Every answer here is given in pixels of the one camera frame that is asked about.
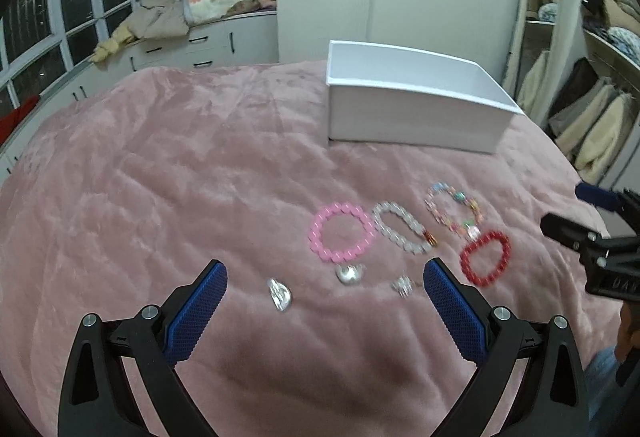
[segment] human hand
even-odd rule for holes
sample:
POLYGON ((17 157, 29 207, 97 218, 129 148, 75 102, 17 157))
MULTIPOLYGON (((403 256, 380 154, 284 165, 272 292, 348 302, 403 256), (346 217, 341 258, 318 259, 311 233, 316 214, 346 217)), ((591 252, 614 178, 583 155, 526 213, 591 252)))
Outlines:
POLYGON ((620 309, 620 328, 618 329, 618 344, 616 345, 616 359, 624 361, 632 348, 640 348, 640 319, 638 305, 631 307, 623 303, 620 309))

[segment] silver earring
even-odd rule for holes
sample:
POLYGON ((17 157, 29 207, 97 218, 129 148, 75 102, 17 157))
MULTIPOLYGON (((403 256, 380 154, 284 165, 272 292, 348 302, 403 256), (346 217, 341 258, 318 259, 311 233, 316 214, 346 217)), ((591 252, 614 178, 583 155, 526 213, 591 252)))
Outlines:
POLYGON ((417 285, 411 278, 408 276, 402 275, 395 282, 391 283, 391 287, 396 291, 402 298, 406 298, 412 292, 414 292, 414 285, 417 285))
POLYGON ((291 305, 291 292, 289 288, 275 278, 270 278, 267 284, 269 285, 271 299, 276 309, 280 312, 286 311, 287 307, 291 305))
POLYGON ((362 280, 364 274, 364 266, 359 263, 356 265, 336 265, 335 275, 345 285, 353 285, 362 280))

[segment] red beaded bracelet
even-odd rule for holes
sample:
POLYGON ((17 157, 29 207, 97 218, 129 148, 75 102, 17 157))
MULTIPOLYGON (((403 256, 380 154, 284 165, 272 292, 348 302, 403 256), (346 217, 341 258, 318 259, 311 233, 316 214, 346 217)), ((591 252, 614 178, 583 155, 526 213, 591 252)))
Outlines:
POLYGON ((509 263, 509 258, 511 257, 511 244, 509 243, 509 237, 507 237, 501 231, 489 231, 482 235, 475 242, 471 242, 466 245, 465 248, 460 253, 460 266, 462 266, 462 272, 465 274, 466 278, 469 282, 478 287, 484 287, 495 281, 503 271, 507 268, 509 263), (476 249, 479 247, 483 247, 487 245, 492 240, 497 240, 502 245, 502 256, 500 257, 500 262, 495 267, 495 269, 489 273, 484 278, 480 278, 472 269, 469 264, 469 255, 471 255, 476 249))

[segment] jewelry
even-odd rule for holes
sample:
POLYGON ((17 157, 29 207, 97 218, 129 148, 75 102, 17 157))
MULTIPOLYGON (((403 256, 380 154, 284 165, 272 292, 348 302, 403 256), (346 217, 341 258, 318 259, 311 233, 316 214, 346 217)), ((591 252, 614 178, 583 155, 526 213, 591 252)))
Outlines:
POLYGON ((373 223, 376 225, 376 229, 382 233, 387 239, 395 242, 397 245, 402 247, 404 251, 409 253, 413 253, 414 255, 420 255, 421 253, 428 253, 432 247, 438 245, 436 239, 426 230, 424 226, 420 224, 414 216, 409 213, 407 210, 396 204, 395 202, 381 202, 376 204, 373 208, 373 223), (391 229, 385 223, 383 223, 380 214, 382 213, 393 213, 400 217, 404 223, 409 226, 416 235, 426 239, 426 242, 423 243, 415 243, 407 240, 406 237, 403 237, 396 230, 391 229))
POLYGON ((291 292, 289 288, 275 278, 270 278, 267 284, 276 309, 280 312, 286 311, 287 307, 291 305, 291 292))
POLYGON ((509 258, 511 257, 511 244, 509 243, 509 237, 507 237, 501 231, 489 231, 480 237, 478 240, 468 244, 460 253, 460 266, 462 266, 462 272, 465 274, 466 279, 472 284, 479 287, 489 285, 496 278, 498 278, 504 270, 507 268, 509 258), (480 278, 472 269, 469 264, 469 255, 472 254, 479 247, 487 245, 492 240, 497 240, 502 245, 502 256, 495 269, 484 278, 480 278))
POLYGON ((463 194, 463 192, 456 191, 453 186, 449 186, 444 182, 438 182, 429 188, 429 192, 424 203, 438 223, 447 226, 450 231, 453 231, 460 237, 466 237, 471 241, 478 240, 478 237, 480 236, 480 228, 478 226, 484 220, 484 217, 480 213, 480 208, 475 199, 469 199, 465 194, 463 194), (433 201, 433 196, 443 191, 451 195, 455 202, 471 208, 474 218, 463 221, 462 224, 458 224, 452 222, 444 213, 438 211, 436 203, 433 201))
POLYGON ((414 285, 417 284, 411 278, 405 276, 404 274, 395 282, 391 283, 392 289, 396 291, 402 298, 406 298, 412 292, 414 292, 414 285))
POLYGON ((335 274, 345 285, 353 285, 362 280, 364 274, 364 266, 359 263, 357 265, 340 265, 335 266, 335 274))
POLYGON ((341 263, 354 260, 360 255, 363 255, 364 252, 369 249, 375 236, 376 229, 371 222, 371 218, 363 211, 362 207, 354 206, 350 203, 334 203, 331 206, 322 208, 316 215, 311 230, 309 231, 309 247, 311 247, 311 251, 318 254, 322 261, 331 260, 333 263, 341 263), (322 226, 327 219, 336 215, 352 215, 356 217, 362 223, 362 227, 366 232, 364 239, 346 251, 331 251, 330 249, 326 249, 321 242, 320 232, 322 226))

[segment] pink blanket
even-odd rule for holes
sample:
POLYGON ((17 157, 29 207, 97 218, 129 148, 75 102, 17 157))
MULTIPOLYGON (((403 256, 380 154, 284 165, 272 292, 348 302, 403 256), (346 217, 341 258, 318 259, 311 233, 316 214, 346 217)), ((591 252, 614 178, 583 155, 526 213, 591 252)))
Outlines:
MULTIPOLYGON (((0 191, 0 370, 46 437, 56 432, 82 316, 133 316, 190 283, 211 258, 226 264, 229 287, 177 371, 221 437, 429 435, 474 366, 423 290, 401 298, 390 286, 401 274, 420 280, 426 258, 379 237, 360 260, 363 283, 348 288, 306 236, 324 204, 371 209, 393 200, 433 232, 440 245, 431 255, 466 283, 463 240, 423 204, 437 181, 475 197, 484 227, 511 239, 509 267, 482 289, 490 303, 535 321, 564 314, 584 363, 614 342, 618 305, 587 296, 576 255, 540 233, 549 211, 604 225, 575 199, 577 174, 538 127, 514 118, 494 156, 326 148, 323 82, 321 62, 155 68, 42 125, 0 191), (270 277, 292 291, 285 313, 273 306, 270 277)), ((468 214, 439 199, 452 216, 468 214)), ((354 219, 337 218, 324 240, 338 248, 360 231, 354 219)), ((472 265, 487 273, 498 256, 498 245, 488 246, 472 265)), ((494 431, 519 377, 512 380, 494 431)), ((140 379, 133 384, 150 430, 164 435, 140 379)))

